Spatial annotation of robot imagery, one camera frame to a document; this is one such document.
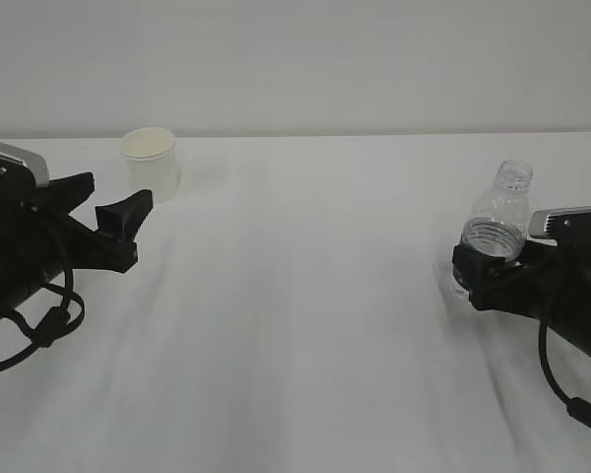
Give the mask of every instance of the white cup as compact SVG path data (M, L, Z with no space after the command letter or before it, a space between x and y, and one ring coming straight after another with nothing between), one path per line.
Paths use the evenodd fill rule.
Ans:
M175 135L165 128L140 128L122 137L122 156L134 190L151 189L154 202L172 199L177 192Z

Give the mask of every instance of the bottle neck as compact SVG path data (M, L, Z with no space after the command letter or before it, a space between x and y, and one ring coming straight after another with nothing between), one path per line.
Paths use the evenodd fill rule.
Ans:
M532 181L532 167L521 161L506 161L494 177L494 186L506 192L526 194Z

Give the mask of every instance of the cable connector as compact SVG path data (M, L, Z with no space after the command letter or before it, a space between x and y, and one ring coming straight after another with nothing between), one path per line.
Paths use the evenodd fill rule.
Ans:
M591 429L591 403L579 397L572 397L566 402L567 412L576 421Z
M52 342L63 337L70 321L68 310L60 306L51 307L33 330L32 341L40 347L48 348Z

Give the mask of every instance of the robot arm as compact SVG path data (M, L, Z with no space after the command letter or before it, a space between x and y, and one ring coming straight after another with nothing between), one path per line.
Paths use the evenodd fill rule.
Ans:
M31 339L23 352L0 363L0 371L83 321L85 307L74 293L73 269L125 273L137 262L133 239L153 208L151 191L96 207L98 229L91 231L69 213L94 189L90 172L50 180L42 156L0 143L0 319L11 319ZM50 284L61 272L65 286ZM31 328L15 307L41 288L59 294L62 302ZM70 302L81 307L72 320Z
M477 310L496 309L539 320L543 373L569 415L591 428L591 404L562 391L546 346L551 328L591 357L591 207L537 212L530 235L553 239L557 245L528 240L514 264L457 245L453 265Z

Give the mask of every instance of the white table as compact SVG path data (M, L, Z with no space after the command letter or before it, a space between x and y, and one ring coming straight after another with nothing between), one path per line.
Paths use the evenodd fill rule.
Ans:
M75 213L128 194L119 141L12 140ZM72 336L0 374L0 472L591 472L545 385L537 324L440 292L466 213L509 158L535 208L591 204L591 133L180 139L179 195L127 275L82 271ZM31 318L53 301L23 306ZM24 346L0 323L0 358ZM567 392L591 361L550 340Z

